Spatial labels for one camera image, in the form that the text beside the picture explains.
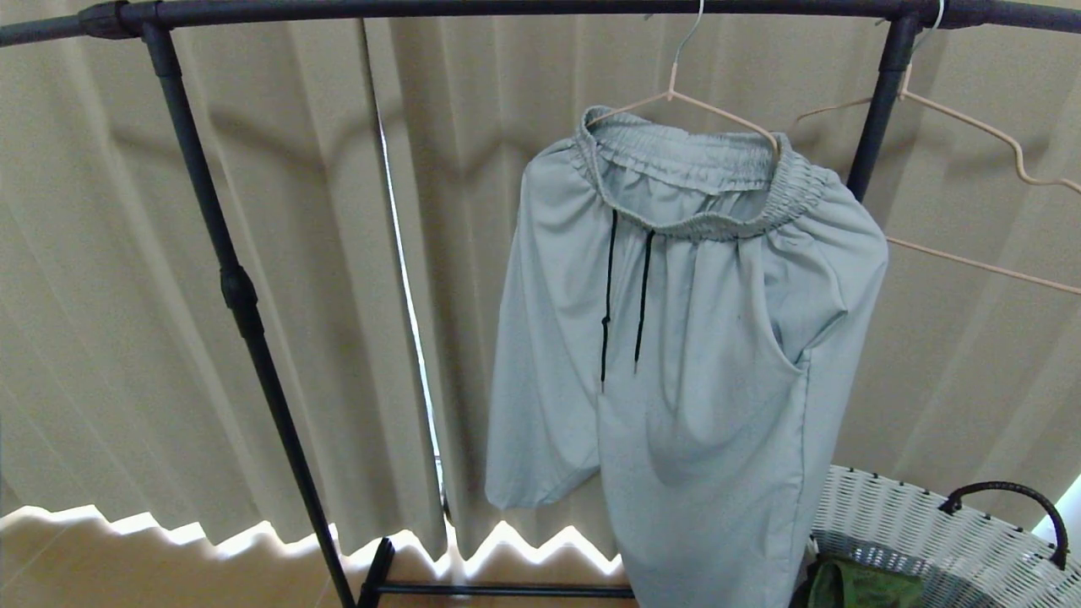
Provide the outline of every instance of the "curtain fold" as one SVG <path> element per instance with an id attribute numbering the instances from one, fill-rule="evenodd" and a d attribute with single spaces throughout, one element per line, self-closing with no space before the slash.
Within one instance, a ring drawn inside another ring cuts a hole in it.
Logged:
<path id="1" fill-rule="evenodd" d="M 596 479 L 537 512 L 483 498 L 488 393 L 507 251 L 525 163 L 573 133 L 592 104 L 620 106 L 667 85 L 693 16 L 370 19 L 375 89 L 391 137 L 392 183 L 432 382 L 446 492 L 463 553 L 505 518 L 533 544 L 566 525 L 611 555 Z M 799 114 L 869 95 L 885 27 L 864 19 L 707 15 L 678 89 L 777 131 L 843 174 L 865 108 L 792 129 Z M 1075 89 L 1081 39 L 1006 28 L 938 31 L 912 89 L 1001 125 L 1030 171 L 1077 177 Z M 695 132 L 732 130 L 658 103 L 642 114 Z M 1081 285 L 1067 190 L 1013 176 L 1007 147 L 899 104 L 866 204 L 888 234 Z M 835 461 L 948 492 L 982 479 L 1057 498 L 1081 474 L 1073 340 L 1077 298 L 892 249 Z M 1039 507 L 972 503 L 1024 526 Z"/>
<path id="2" fill-rule="evenodd" d="M 4 21 L 86 2 L 6 2 Z M 342 550 L 445 531 L 358 22 L 175 32 L 218 195 Z M 144 45 L 0 53 L 5 489 L 311 533 Z"/>

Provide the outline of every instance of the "basket handle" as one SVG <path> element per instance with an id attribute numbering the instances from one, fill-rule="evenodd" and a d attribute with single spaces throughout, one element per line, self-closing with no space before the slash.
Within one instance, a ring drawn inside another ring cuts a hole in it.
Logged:
<path id="1" fill-rule="evenodd" d="M 1020 484 L 1013 484 L 1010 481 L 983 481 L 979 484 L 972 484 L 953 490 L 953 492 L 951 492 L 946 499 L 946 502 L 938 506 L 938 511 L 942 511 L 947 515 L 953 515 L 961 508 L 961 497 L 974 492 L 982 492 L 984 490 L 1005 490 L 1007 492 L 1015 492 L 1026 495 L 1040 503 L 1040 506 L 1042 506 L 1043 510 L 1047 512 L 1047 516 L 1051 517 L 1051 523 L 1055 526 L 1055 537 L 1058 540 L 1055 552 L 1051 554 L 1050 560 L 1055 566 L 1058 566 L 1059 570 L 1066 569 L 1066 553 L 1069 551 L 1069 540 L 1066 538 L 1066 524 L 1063 523 L 1063 516 L 1058 514 L 1058 510 L 1055 508 L 1055 505 L 1050 500 L 1047 500 L 1047 497 L 1041 494 L 1032 488 L 1029 488 L 1028 486 L 1022 486 Z"/>

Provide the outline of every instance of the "black drawstring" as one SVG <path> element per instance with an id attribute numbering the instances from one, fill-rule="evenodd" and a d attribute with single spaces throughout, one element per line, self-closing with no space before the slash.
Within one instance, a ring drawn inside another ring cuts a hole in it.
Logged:
<path id="1" fill-rule="evenodd" d="M 609 237 L 609 275 L 608 287 L 604 288 L 604 318 L 601 327 L 604 329 L 604 340 L 601 342 L 601 392 L 604 392 L 604 371 L 608 366 L 608 325 L 612 321 L 612 257 L 615 253 L 615 224 L 618 219 L 615 209 L 612 210 L 612 236 Z"/>
<path id="2" fill-rule="evenodd" d="M 642 326 L 645 323 L 645 286 L 650 281 L 650 254 L 653 252 L 654 230 L 645 237 L 645 268 L 642 269 L 642 302 L 638 307 L 638 338 L 635 340 L 635 373 L 638 373 L 638 355 L 642 352 Z"/>

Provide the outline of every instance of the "clothing rack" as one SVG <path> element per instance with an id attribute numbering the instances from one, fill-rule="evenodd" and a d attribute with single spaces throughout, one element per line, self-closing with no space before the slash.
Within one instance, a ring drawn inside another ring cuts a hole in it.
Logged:
<path id="1" fill-rule="evenodd" d="M 947 0 L 939 28 L 1002 25 L 1081 34 L 1081 11 L 999 0 Z M 0 26 L 0 47 L 86 36 L 109 40 L 141 38 L 184 156 L 203 222 L 221 265 L 222 294 L 248 345 L 270 414 L 326 560 L 343 608 L 375 608 L 384 594 L 506 595 L 630 598 L 626 587 L 431 585 L 387 582 L 395 548 L 383 539 L 368 578 L 353 599 L 334 545 L 319 492 L 289 412 L 273 358 L 264 335 L 257 295 L 240 265 L 222 213 L 195 118 L 184 90 L 181 63 L 170 31 L 181 27 L 277 21 L 365 17 L 660 14 L 697 13 L 695 0 L 178 0 L 174 2 L 103 2 L 64 17 Z M 894 101 L 912 53 L 916 35 L 938 17 L 938 0 L 706 0 L 705 12 L 857 16 L 891 22 L 879 64 L 879 77 L 848 186 L 863 200 L 890 122 Z"/>

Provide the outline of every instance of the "floor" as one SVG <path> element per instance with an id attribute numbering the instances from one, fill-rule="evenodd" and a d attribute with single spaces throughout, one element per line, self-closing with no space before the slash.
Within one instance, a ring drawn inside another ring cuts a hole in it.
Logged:
<path id="1" fill-rule="evenodd" d="M 0 606 L 4 608 L 259 608 L 341 606 L 318 548 L 284 552 L 270 534 L 223 557 L 205 539 L 175 543 L 160 528 L 120 533 L 99 516 L 56 523 L 8 518 L 0 529 Z M 348 566 L 353 593 L 366 572 L 363 559 Z M 404 547 L 390 579 L 432 581 L 424 555 Z M 624 584 L 605 577 L 574 547 L 561 546 L 542 566 L 510 545 L 499 545 L 470 582 Z M 476 606 L 630 608 L 631 600 L 555 598 L 450 598 L 386 596 L 383 608 Z"/>

